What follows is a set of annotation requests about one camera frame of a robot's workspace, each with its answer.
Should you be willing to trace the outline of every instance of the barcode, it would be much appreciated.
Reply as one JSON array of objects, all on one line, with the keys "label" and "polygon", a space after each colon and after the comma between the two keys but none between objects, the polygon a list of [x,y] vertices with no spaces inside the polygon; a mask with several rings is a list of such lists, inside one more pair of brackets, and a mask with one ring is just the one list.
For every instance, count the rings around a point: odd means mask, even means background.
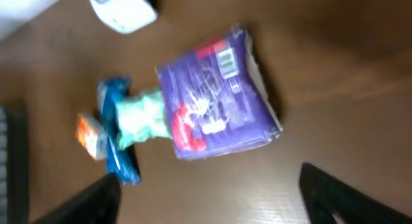
[{"label": "barcode", "polygon": [[236,64],[236,57],[234,56],[233,49],[228,48],[217,53],[219,70],[224,79],[236,76],[239,74],[239,68]]}]

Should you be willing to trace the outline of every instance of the brown table surface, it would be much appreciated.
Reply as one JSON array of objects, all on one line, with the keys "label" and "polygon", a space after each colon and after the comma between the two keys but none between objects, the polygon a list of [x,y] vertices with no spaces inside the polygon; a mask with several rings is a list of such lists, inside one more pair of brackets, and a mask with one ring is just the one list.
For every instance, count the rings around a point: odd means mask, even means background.
[{"label": "brown table surface", "polygon": [[302,162],[412,215],[410,0],[159,0],[159,11],[120,35],[88,0],[62,0],[0,44],[0,101],[30,119],[30,220],[105,174],[75,139],[98,79],[129,74],[137,94],[157,85],[156,65],[233,23],[254,37],[284,133],[193,162],[169,140],[136,145],[143,182],[123,187],[118,222],[307,223]]}]

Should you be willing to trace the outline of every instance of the white device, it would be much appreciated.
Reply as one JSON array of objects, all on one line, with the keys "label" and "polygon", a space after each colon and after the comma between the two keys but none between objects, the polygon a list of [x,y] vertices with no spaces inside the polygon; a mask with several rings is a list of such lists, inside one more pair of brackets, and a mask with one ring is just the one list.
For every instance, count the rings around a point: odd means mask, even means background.
[{"label": "white device", "polygon": [[90,0],[98,18],[114,31],[128,34],[153,23],[157,11],[148,0]]}]

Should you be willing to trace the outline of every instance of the candy wrapper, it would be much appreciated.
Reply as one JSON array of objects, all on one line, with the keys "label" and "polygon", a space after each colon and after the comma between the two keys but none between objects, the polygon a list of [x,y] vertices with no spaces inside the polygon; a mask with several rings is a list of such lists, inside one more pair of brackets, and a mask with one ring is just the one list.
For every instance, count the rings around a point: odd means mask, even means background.
[{"label": "candy wrapper", "polygon": [[282,127],[238,26],[157,69],[176,156],[193,160],[269,144]]},{"label": "candy wrapper", "polygon": [[165,104],[158,88],[143,92],[140,96],[125,98],[116,103],[119,149],[125,149],[150,138],[170,138],[165,121]]},{"label": "candy wrapper", "polygon": [[77,140],[93,159],[105,159],[108,136],[102,125],[93,116],[79,115],[77,121]]},{"label": "candy wrapper", "polygon": [[108,134],[106,169],[108,173],[116,173],[122,183],[138,184],[140,176],[137,168],[132,164],[127,151],[121,151],[116,144],[118,134],[117,114],[115,104],[124,99],[130,87],[130,79],[117,77],[99,83],[97,88],[97,102],[100,119]]}]

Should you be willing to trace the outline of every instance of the purple box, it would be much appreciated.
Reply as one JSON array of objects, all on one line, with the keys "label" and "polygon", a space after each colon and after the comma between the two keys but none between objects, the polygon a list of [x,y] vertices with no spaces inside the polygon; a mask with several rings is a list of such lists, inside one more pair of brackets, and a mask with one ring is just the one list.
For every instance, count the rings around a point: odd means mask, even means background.
[{"label": "purple box", "polygon": [[256,65],[249,62],[247,41],[247,32],[234,27],[224,38],[158,67],[178,158],[246,151],[280,135],[282,128],[263,100],[267,95],[262,97],[248,72],[248,66]]}]

